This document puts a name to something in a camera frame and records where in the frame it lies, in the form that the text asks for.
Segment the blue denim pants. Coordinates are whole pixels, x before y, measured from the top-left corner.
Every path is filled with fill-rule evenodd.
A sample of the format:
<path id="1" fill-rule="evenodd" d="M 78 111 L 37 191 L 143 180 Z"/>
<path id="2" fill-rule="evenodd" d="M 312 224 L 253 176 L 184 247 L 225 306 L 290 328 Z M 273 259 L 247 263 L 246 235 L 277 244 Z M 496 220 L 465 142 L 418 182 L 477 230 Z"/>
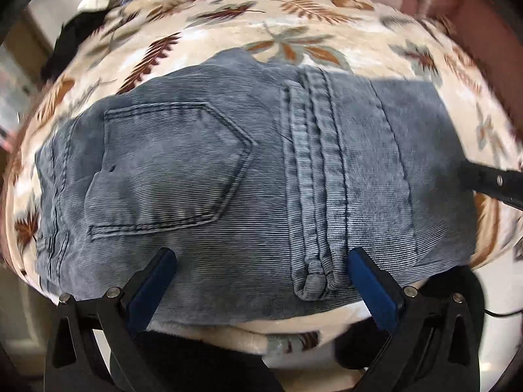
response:
<path id="1" fill-rule="evenodd" d="M 330 311 L 358 298 L 353 248 L 401 285 L 468 263 L 463 159 L 428 82 L 222 51 L 99 100 L 45 142 L 35 270 L 47 293 L 97 298 L 165 247 L 178 268 L 158 323 Z"/>

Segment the leaf print blanket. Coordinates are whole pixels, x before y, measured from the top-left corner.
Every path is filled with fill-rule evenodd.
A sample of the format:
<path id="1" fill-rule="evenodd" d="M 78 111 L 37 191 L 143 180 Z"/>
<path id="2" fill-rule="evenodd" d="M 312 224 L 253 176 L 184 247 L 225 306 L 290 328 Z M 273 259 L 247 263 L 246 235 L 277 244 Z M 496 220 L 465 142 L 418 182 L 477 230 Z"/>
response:
<path id="1" fill-rule="evenodd" d="M 348 69 L 367 77 L 427 80 L 448 107 L 472 160 L 513 169 L 522 144 L 479 60 L 450 25 L 368 0 L 135 0 L 113 9 L 46 87 L 5 174 L 1 249 L 27 285 L 35 272 L 41 196 L 35 152 L 60 121 L 154 77 L 242 48 L 257 60 Z"/>

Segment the black cloth pile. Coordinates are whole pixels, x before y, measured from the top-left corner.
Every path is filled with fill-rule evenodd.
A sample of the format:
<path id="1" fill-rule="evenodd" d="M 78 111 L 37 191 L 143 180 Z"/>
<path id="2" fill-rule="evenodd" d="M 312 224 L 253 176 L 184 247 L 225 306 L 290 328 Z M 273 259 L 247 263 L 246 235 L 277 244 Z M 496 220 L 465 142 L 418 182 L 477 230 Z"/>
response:
<path id="1" fill-rule="evenodd" d="M 40 71 L 42 82 L 56 81 L 76 56 L 79 46 L 104 24 L 108 10 L 81 11 L 62 26 L 53 52 Z"/>

